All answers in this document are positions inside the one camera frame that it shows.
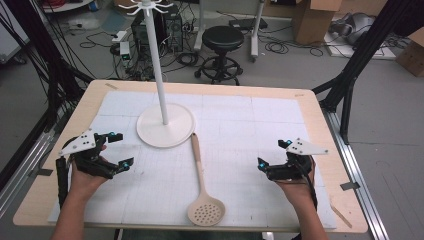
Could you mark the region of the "black metal frame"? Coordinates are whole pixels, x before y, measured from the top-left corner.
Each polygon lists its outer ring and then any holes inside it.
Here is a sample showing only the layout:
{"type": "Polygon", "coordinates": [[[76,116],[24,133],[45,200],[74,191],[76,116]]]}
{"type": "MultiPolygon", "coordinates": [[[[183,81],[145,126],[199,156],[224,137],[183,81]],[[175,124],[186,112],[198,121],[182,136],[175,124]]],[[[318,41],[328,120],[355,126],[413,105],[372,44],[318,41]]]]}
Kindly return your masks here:
{"type": "Polygon", "coordinates": [[[388,0],[343,70],[335,78],[312,89],[315,94],[328,90],[326,97],[319,101],[321,108],[328,113],[335,113],[339,103],[343,102],[339,134],[345,144],[349,145],[348,131],[356,80],[386,37],[418,2],[419,0],[388,0]]]}
{"type": "Polygon", "coordinates": [[[45,130],[51,130],[57,122],[59,107],[65,103],[81,99],[83,83],[90,83],[93,78],[68,63],[60,53],[40,17],[43,10],[38,7],[38,0],[0,0],[0,9],[7,7],[9,12],[0,13],[0,26],[21,47],[29,57],[39,80],[46,83],[47,109],[24,139],[18,150],[0,171],[0,191],[4,190],[23,163],[35,139],[45,130]]]}

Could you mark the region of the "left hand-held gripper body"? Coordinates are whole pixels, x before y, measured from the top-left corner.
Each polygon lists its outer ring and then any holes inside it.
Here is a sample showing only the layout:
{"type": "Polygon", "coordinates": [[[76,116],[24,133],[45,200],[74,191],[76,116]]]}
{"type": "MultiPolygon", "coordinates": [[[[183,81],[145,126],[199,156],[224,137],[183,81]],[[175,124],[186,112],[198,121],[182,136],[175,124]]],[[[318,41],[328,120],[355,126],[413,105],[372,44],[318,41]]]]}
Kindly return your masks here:
{"type": "Polygon", "coordinates": [[[76,161],[77,168],[84,173],[112,179],[115,175],[112,170],[116,164],[104,161],[100,156],[104,144],[97,143],[94,134],[92,129],[88,129],[71,138],[59,151],[59,156],[69,155],[76,161]]]}

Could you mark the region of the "thin wooden stick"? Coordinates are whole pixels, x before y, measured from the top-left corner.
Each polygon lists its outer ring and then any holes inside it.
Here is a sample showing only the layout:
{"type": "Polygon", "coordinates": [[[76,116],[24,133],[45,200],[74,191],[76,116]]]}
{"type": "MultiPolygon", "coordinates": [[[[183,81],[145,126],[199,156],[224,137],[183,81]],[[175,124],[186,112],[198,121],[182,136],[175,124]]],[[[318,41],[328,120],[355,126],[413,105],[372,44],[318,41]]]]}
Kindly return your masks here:
{"type": "Polygon", "coordinates": [[[353,225],[348,221],[348,219],[332,204],[330,205],[332,211],[344,222],[344,224],[348,227],[348,228],[352,228],[353,225]]]}

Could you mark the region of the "black round stool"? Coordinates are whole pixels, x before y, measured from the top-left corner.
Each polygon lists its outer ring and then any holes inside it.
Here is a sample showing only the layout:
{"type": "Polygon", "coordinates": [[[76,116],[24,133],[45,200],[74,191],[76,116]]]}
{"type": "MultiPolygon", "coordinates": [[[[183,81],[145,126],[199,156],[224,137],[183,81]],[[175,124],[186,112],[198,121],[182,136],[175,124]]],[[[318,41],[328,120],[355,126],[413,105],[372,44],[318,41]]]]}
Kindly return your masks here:
{"type": "Polygon", "coordinates": [[[215,56],[208,57],[194,72],[194,76],[200,78],[204,75],[211,80],[212,84],[234,80],[235,85],[239,86],[237,76],[243,73],[243,69],[227,54],[243,45],[243,33],[231,26],[214,26],[202,34],[202,41],[207,48],[215,52],[215,56]]]}

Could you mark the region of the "black computer tower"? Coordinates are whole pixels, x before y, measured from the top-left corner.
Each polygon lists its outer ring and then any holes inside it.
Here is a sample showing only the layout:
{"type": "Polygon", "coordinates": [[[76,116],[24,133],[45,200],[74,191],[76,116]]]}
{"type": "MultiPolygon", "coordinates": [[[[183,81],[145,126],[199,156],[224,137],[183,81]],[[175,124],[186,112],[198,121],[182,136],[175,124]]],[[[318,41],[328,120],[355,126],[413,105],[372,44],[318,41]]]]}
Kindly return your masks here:
{"type": "MultiPolygon", "coordinates": [[[[178,7],[173,5],[165,13],[152,11],[155,26],[157,46],[160,55],[171,52],[181,52],[182,47],[182,18],[178,7]]],[[[149,53],[149,41],[144,13],[140,11],[131,24],[133,40],[139,53],[149,53]]]]}

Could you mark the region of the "person's left hand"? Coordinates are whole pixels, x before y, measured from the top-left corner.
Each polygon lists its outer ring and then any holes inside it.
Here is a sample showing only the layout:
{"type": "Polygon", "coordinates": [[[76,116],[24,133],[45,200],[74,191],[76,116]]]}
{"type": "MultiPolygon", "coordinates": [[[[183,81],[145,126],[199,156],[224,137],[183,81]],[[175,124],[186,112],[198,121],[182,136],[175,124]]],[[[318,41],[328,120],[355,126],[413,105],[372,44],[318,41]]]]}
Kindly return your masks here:
{"type": "Polygon", "coordinates": [[[80,171],[77,168],[76,161],[72,161],[71,187],[68,196],[73,201],[88,201],[98,188],[107,181],[107,178],[93,176],[80,171]]]}

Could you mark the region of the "low cardboard box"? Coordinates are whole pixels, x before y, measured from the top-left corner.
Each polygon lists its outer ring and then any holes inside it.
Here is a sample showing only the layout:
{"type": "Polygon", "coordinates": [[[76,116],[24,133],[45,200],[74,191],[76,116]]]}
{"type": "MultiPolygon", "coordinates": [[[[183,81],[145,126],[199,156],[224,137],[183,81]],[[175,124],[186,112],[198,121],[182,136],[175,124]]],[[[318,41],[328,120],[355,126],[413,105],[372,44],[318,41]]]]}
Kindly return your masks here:
{"type": "Polygon", "coordinates": [[[411,42],[396,58],[396,62],[415,77],[424,77],[424,27],[409,38],[411,42]]]}

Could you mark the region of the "beige slotted spoon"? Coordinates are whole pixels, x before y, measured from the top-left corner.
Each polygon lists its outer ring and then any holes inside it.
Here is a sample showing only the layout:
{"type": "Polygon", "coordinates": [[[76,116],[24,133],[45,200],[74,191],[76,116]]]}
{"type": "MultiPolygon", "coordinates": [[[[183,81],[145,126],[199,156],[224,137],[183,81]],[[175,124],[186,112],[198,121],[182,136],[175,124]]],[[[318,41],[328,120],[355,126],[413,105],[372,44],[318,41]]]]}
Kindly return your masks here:
{"type": "Polygon", "coordinates": [[[191,135],[191,144],[196,163],[199,182],[199,195],[193,201],[187,211],[189,220],[198,226],[209,227],[218,224],[224,217],[225,205],[219,199],[210,196],[205,187],[204,174],[202,170],[200,144],[196,133],[191,135]]]}

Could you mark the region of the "white stand leg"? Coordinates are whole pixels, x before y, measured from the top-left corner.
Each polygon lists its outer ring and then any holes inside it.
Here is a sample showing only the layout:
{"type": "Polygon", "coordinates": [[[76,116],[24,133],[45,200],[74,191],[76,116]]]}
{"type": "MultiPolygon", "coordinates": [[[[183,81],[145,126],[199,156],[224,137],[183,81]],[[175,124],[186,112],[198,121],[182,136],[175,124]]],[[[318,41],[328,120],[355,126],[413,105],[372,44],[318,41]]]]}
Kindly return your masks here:
{"type": "Polygon", "coordinates": [[[193,49],[196,52],[199,52],[202,47],[202,36],[205,31],[205,24],[204,24],[204,0],[199,0],[199,25],[198,25],[198,31],[196,35],[196,40],[194,42],[193,49]]]}
{"type": "Polygon", "coordinates": [[[264,5],[265,5],[265,0],[258,0],[258,7],[257,7],[256,15],[254,17],[253,31],[251,33],[250,60],[252,62],[255,62],[259,56],[258,32],[259,32],[264,5]]]}

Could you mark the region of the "tall cardboard box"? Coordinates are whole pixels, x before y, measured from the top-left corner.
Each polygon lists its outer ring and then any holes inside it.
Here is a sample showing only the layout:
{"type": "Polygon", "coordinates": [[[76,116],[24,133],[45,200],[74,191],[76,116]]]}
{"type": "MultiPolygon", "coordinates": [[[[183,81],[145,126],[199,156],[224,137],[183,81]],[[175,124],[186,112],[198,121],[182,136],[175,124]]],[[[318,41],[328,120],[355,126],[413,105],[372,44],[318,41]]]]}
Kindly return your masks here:
{"type": "Polygon", "coordinates": [[[317,45],[341,7],[342,0],[296,0],[292,17],[294,40],[302,45],[317,45]]]}

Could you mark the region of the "white grid mat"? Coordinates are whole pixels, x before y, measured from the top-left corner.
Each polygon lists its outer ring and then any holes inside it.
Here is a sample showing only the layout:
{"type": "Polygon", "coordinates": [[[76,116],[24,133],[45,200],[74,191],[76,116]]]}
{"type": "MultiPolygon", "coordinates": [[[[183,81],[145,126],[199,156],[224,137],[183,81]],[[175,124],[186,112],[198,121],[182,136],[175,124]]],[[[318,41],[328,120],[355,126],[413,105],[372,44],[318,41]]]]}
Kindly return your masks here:
{"type": "Polygon", "coordinates": [[[279,140],[308,137],[297,101],[205,94],[169,94],[166,99],[194,114],[201,167],[195,165],[189,141],[159,149],[138,136],[138,117],[157,104],[156,94],[111,91],[90,126],[98,133],[123,134],[123,140],[110,144],[103,155],[111,162],[133,158],[134,164],[95,193],[86,207],[86,223],[190,228],[187,211],[198,197],[201,171],[205,189],[225,205],[220,228],[284,231],[297,227],[296,214],[281,189],[257,168],[260,159],[285,162],[279,140]]]}

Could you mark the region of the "aluminium rail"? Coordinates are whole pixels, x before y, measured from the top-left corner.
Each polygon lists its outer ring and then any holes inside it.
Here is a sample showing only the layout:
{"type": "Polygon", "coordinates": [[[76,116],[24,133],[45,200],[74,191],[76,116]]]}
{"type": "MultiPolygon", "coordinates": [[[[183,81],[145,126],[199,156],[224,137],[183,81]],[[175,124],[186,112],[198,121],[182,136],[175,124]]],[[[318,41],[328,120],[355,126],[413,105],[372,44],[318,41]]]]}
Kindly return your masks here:
{"type": "Polygon", "coordinates": [[[49,154],[55,142],[55,132],[42,132],[30,141],[11,177],[0,190],[0,219],[4,217],[26,181],[40,170],[38,164],[49,154]]]}
{"type": "Polygon", "coordinates": [[[368,229],[374,240],[390,240],[384,223],[376,208],[373,198],[370,194],[366,181],[363,177],[352,147],[346,144],[339,133],[341,122],[336,113],[323,111],[324,118],[329,126],[330,132],[338,149],[341,161],[346,169],[349,182],[357,182],[360,187],[356,190],[355,195],[364,214],[368,229]]]}

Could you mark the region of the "grey bundle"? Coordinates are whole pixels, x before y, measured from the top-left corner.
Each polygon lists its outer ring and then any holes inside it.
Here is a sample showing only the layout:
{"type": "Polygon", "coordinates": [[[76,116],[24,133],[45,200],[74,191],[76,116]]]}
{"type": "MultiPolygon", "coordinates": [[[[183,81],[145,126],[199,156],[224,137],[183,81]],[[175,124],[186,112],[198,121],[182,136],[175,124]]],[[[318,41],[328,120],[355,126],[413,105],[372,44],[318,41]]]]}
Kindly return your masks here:
{"type": "Polygon", "coordinates": [[[365,13],[347,13],[342,18],[332,21],[328,32],[337,34],[354,46],[366,35],[374,21],[373,17],[365,13]]]}

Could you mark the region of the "white round table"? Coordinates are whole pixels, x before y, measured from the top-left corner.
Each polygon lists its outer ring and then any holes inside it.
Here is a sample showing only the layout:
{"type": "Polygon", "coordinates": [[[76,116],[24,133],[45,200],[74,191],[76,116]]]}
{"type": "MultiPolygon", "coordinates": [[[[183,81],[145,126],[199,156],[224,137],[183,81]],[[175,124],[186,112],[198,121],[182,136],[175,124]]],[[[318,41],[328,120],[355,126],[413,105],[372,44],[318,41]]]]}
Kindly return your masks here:
{"type": "Polygon", "coordinates": [[[42,9],[46,13],[58,13],[64,11],[75,10],[81,7],[87,7],[93,0],[82,0],[77,3],[70,3],[69,1],[65,2],[61,6],[42,6],[42,9]]]}

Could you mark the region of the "person's right hand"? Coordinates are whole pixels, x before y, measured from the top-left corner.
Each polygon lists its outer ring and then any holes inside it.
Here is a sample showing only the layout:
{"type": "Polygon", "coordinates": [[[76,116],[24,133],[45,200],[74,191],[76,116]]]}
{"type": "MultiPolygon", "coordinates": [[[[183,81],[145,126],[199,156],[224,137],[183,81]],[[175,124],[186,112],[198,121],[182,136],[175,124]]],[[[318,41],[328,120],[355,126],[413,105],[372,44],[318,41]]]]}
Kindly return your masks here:
{"type": "Polygon", "coordinates": [[[307,177],[295,180],[278,180],[276,184],[282,189],[287,200],[295,210],[316,211],[312,188],[315,183],[315,161],[307,177]]]}

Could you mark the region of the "flat black device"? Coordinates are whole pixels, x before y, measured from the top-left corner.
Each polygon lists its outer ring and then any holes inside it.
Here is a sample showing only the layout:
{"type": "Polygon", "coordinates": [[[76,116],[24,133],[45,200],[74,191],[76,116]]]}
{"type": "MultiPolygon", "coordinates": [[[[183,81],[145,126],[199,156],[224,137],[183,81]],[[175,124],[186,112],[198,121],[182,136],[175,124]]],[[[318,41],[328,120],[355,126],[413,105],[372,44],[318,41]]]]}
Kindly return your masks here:
{"type": "MultiPolygon", "coordinates": [[[[246,19],[230,20],[229,25],[231,27],[234,27],[240,30],[252,30],[256,26],[256,19],[246,18],[246,19]]],[[[259,28],[264,29],[267,27],[268,27],[268,23],[265,20],[260,19],[259,28]]]]}

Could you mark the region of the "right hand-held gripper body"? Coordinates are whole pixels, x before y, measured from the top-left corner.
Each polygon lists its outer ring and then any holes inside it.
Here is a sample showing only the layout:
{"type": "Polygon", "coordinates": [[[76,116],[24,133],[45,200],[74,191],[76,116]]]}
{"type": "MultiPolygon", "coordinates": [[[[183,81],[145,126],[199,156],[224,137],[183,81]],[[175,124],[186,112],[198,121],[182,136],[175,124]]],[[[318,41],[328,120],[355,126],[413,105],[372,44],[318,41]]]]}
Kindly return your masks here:
{"type": "Polygon", "coordinates": [[[326,155],[329,152],[301,138],[291,141],[292,144],[285,149],[287,161],[280,165],[270,165],[270,170],[265,173],[269,180],[301,179],[311,171],[314,155],[326,155]]]}

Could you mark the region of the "white hook stand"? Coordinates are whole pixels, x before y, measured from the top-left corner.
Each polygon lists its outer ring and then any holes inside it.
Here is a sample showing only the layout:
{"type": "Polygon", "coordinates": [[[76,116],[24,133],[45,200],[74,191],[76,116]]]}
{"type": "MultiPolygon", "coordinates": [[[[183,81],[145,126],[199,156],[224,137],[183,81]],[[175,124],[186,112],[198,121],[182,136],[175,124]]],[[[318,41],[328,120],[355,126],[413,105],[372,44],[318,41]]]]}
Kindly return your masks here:
{"type": "Polygon", "coordinates": [[[148,107],[138,118],[136,130],[140,139],[156,148],[172,148],[182,144],[194,133],[196,122],[192,112],[179,104],[166,102],[159,50],[156,38],[153,12],[164,13],[171,4],[162,0],[130,0],[132,5],[120,5],[123,9],[133,9],[131,16],[140,11],[144,14],[147,29],[151,62],[154,70],[159,104],[148,107]]]}

